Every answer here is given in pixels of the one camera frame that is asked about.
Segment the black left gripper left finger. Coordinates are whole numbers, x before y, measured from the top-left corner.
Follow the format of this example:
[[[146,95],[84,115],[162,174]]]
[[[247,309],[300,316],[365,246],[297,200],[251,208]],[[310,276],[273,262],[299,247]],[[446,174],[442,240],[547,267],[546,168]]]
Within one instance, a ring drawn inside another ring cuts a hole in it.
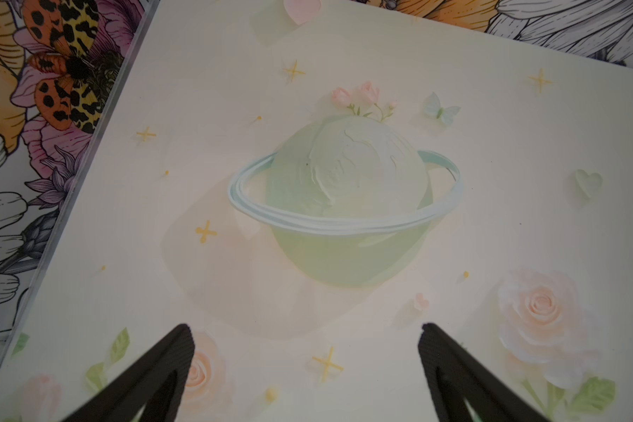
[[[191,329],[177,325],[67,421],[174,421],[195,352]]]

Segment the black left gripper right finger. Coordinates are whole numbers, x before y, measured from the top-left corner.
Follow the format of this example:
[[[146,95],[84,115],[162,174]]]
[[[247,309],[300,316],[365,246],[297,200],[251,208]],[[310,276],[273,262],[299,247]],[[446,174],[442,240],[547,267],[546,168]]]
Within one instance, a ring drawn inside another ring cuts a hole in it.
[[[440,421],[538,421],[546,418],[501,383],[434,323],[423,325],[418,354]]]

